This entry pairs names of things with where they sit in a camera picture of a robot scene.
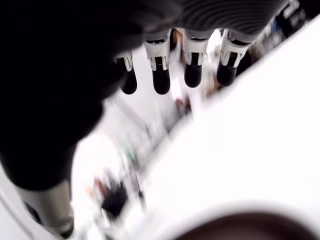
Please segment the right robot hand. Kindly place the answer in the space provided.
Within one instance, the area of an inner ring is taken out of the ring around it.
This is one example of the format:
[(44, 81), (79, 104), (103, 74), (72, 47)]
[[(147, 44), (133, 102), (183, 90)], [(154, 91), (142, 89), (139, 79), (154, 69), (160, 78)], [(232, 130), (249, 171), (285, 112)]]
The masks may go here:
[(117, 61), (143, 43), (167, 48), (171, 28), (194, 37), (229, 29), (252, 42), (282, 0), (3, 0), (0, 3), (0, 164), (32, 219), (74, 230), (71, 169), (103, 101), (133, 75)]

